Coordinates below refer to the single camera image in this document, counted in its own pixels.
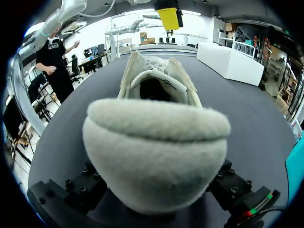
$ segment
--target shoe tongue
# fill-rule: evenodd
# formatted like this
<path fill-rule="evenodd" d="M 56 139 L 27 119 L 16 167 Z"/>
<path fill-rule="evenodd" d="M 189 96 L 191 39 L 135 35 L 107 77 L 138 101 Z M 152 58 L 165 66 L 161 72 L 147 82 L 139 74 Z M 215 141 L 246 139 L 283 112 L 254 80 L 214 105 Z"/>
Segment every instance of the shoe tongue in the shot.
<path fill-rule="evenodd" d="M 180 83 L 178 80 L 176 80 L 173 77 L 170 77 L 169 75 L 157 70 L 146 70 L 142 73 L 140 73 L 138 76 L 134 78 L 134 80 L 131 82 L 130 89 L 134 89 L 137 87 L 142 81 L 148 79 L 148 78 L 157 78 L 161 82 L 164 82 L 168 86 L 171 86 L 173 89 L 185 93 L 187 91 L 187 87 Z"/>

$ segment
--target gray work surface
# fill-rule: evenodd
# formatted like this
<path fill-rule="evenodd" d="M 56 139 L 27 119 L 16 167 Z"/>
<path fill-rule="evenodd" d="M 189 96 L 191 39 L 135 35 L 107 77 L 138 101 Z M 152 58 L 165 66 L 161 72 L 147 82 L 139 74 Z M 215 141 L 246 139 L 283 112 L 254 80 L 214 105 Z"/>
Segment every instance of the gray work surface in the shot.
<path fill-rule="evenodd" d="M 227 159 L 245 180 L 252 180 L 253 191 L 262 186 L 277 189 L 281 196 L 275 205 L 286 206 L 288 182 L 285 160 L 295 138 L 271 98 L 257 87 L 225 80 L 195 57 L 174 56 L 190 75 L 204 107 L 212 107 L 227 115 L 232 126 L 228 138 Z M 97 99 L 117 97 L 127 57 L 117 59 L 84 81 L 58 109 L 37 145 L 32 161 L 28 186 L 52 179 L 64 187 L 66 179 L 80 174 L 88 159 L 82 140 L 82 125 L 88 105 Z M 279 212 L 263 217 L 266 225 Z M 106 220 L 123 227 L 158 227 L 148 221 L 137 221 L 125 206 L 107 193 L 88 216 Z M 160 227 L 223 227 L 229 213 L 223 211 L 212 194 L 205 193 L 195 204 L 176 214 L 175 220 Z"/>

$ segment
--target black chair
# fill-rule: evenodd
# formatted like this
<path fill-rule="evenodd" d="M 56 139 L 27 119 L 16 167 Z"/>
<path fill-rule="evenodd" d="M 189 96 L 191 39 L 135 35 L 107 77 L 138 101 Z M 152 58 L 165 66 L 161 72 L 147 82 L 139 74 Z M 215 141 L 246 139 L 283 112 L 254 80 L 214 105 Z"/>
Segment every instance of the black chair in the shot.
<path fill-rule="evenodd" d="M 47 103 L 45 101 L 45 98 L 40 101 L 41 94 L 39 93 L 40 85 L 43 85 L 46 83 L 46 78 L 41 73 L 38 75 L 30 84 L 28 87 L 28 96 L 29 101 L 32 103 L 33 108 L 35 109 L 35 112 L 38 114 L 39 118 L 45 118 L 47 122 L 51 120 L 50 111 L 47 109 Z"/>
<path fill-rule="evenodd" d="M 78 61 L 77 61 L 77 57 L 75 55 L 72 56 L 72 72 L 73 74 L 70 75 L 71 81 L 72 82 L 78 82 L 80 83 L 80 79 L 84 79 L 84 77 L 79 76 L 80 74 L 80 70 L 78 68 Z"/>

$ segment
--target cardboard box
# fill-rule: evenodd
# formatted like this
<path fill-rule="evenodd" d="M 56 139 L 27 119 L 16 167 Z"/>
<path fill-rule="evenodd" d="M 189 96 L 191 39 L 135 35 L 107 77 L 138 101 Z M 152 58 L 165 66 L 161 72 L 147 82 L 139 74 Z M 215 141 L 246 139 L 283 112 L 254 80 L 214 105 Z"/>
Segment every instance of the cardboard box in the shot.
<path fill-rule="evenodd" d="M 234 24 L 234 23 L 229 22 L 229 23 L 226 24 L 226 32 L 236 31 L 237 28 L 238 28 L 237 25 Z"/>
<path fill-rule="evenodd" d="M 141 37 L 141 39 L 147 39 L 147 33 L 146 32 L 141 32 L 140 37 Z"/>
<path fill-rule="evenodd" d="M 149 44 L 155 44 L 155 38 L 148 38 Z"/>
<path fill-rule="evenodd" d="M 148 44 L 147 38 L 141 38 L 141 44 Z"/>
<path fill-rule="evenodd" d="M 228 38 L 229 38 L 229 39 L 233 39 L 233 32 L 229 32 L 229 33 L 228 33 Z"/>

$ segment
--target robotic arm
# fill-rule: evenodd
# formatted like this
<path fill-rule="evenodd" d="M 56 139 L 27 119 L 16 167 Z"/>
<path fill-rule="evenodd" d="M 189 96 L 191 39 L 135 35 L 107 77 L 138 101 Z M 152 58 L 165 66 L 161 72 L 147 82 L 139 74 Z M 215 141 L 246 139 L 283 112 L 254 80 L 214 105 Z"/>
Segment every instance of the robotic arm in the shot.
<path fill-rule="evenodd" d="M 41 29 L 22 46 L 18 52 L 21 59 L 25 59 L 45 44 L 48 36 L 63 22 L 79 14 L 86 8 L 87 0 L 62 0 L 61 8 L 53 12 L 45 21 Z"/>
<path fill-rule="evenodd" d="M 61 8 L 52 13 L 45 21 L 43 27 L 37 30 L 33 36 L 25 42 L 18 50 L 11 63 L 8 80 L 12 85 L 13 94 L 19 110 L 31 123 L 38 135 L 42 135 L 45 126 L 33 109 L 27 90 L 25 88 L 22 60 L 40 50 L 45 44 L 48 36 L 69 18 L 77 15 L 86 8 L 86 0 L 62 0 Z"/>

